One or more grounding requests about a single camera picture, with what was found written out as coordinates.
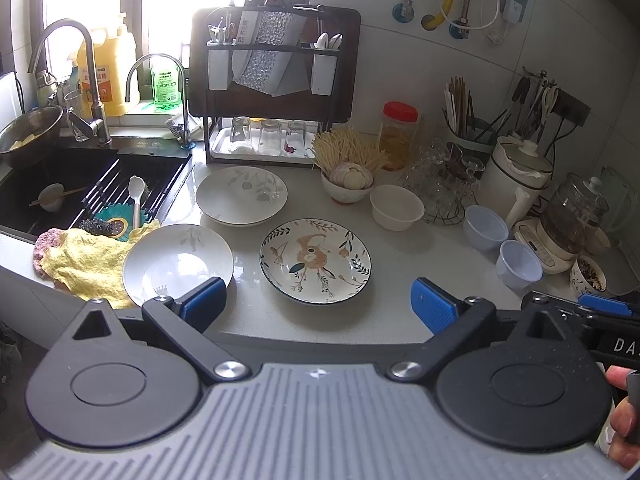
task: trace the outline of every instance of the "white countertop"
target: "white countertop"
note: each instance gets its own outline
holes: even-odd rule
[[[235,259],[226,309],[207,330],[264,338],[324,343],[392,344],[422,342],[431,333],[412,312],[410,287],[427,277],[457,298],[482,296],[500,309],[517,310],[524,292],[516,293],[495,274],[496,255],[470,247],[460,225],[437,227],[417,222],[408,231],[384,230],[371,216],[370,203],[350,206],[332,202],[322,189],[319,170],[268,169],[280,176],[289,190],[284,208],[269,221],[250,228],[217,224],[198,208],[198,184],[213,171],[228,165],[196,162],[164,224],[200,224],[228,242]],[[369,285],[353,299],[335,306],[308,306],[286,298],[265,279],[258,248],[275,227],[297,218],[321,218],[352,230],[372,257]],[[42,280],[31,266],[33,245],[0,234],[0,266],[35,282]],[[573,300],[568,276],[545,276],[536,290]]]

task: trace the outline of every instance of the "jar with red lid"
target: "jar with red lid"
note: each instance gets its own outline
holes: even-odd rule
[[[418,110],[414,107],[398,101],[385,104],[378,137],[378,148],[388,157],[383,169],[399,171],[406,166],[417,121]]]

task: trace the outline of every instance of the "white plate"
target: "white plate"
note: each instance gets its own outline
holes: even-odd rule
[[[180,298],[213,276],[225,285],[234,257],[224,238],[193,224],[167,225],[150,232],[129,251],[122,282],[138,306],[158,295]]]
[[[260,268],[283,294],[308,304],[348,300],[369,281],[371,259],[360,239],[327,220],[305,218],[275,228],[262,242]]]
[[[196,192],[205,215],[234,226],[264,222],[284,207],[287,197],[287,186],[279,176],[252,166],[216,171]]]

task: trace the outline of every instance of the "orange label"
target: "orange label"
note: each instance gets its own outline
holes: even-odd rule
[[[95,75],[98,81],[98,92],[100,93],[100,100],[103,103],[109,103],[113,101],[113,92],[111,91],[111,80],[109,79],[109,67],[108,65],[102,65],[95,67]],[[82,67],[80,69],[80,81],[82,90],[89,90],[89,70]],[[84,93],[88,101],[92,100],[91,91]]]

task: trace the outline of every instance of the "hand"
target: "hand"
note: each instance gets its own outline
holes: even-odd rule
[[[626,376],[631,372],[628,368],[619,366],[609,367],[607,370],[607,381],[621,390],[626,390]],[[640,460],[640,446],[628,443],[625,438],[636,427],[638,413],[629,403],[629,398],[625,398],[611,415],[611,427],[616,434],[613,436],[611,447],[609,448],[609,458],[618,462],[622,467],[631,469]]]

